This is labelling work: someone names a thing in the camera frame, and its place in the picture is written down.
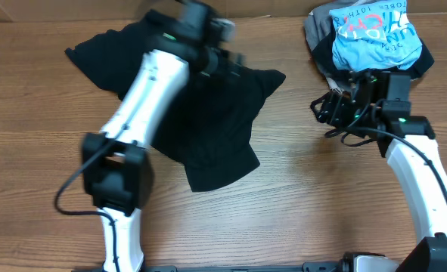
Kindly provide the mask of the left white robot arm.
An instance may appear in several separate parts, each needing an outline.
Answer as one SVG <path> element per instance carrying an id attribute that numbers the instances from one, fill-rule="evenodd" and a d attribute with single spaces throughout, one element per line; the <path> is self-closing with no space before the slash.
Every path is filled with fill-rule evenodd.
<path id="1" fill-rule="evenodd" d="M 148 150 L 161 119 L 191 74 L 214 76 L 229 59 L 221 43 L 235 24 L 206 9 L 151 35 L 149 51 L 116 112 L 82 142 L 78 171 L 104 228 L 102 271 L 142 271 L 141 209 L 154 181 Z"/>

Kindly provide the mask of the black t-shirt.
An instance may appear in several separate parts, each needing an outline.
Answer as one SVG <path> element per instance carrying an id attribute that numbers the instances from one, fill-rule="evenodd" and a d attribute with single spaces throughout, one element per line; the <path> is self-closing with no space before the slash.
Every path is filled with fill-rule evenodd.
<path id="1" fill-rule="evenodd" d="M 65 53 L 97 87 L 123 99 L 150 50 L 150 37 L 174 21 L 151 10 L 137 23 L 109 29 Z M 234 183 L 259 166 L 250 146 L 252 123 L 285 79 L 277 70 L 230 63 L 218 76 L 191 75 L 162 118 L 153 148 L 184 165 L 194 192 Z"/>

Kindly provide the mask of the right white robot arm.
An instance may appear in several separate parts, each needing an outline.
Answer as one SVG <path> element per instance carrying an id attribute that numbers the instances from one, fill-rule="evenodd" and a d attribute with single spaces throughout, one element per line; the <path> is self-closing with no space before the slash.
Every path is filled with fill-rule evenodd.
<path id="1" fill-rule="evenodd" d="M 447 271 L 447 174 L 425 116 L 411 114 L 411 77 L 370 72 L 350 79 L 351 94 L 329 91 L 310 108 L 326 137 L 355 135 L 377 143 L 393 170 L 411 213 L 417 245 L 404 261 L 370 252 L 347 252 L 337 262 L 304 264 L 304 271 Z"/>

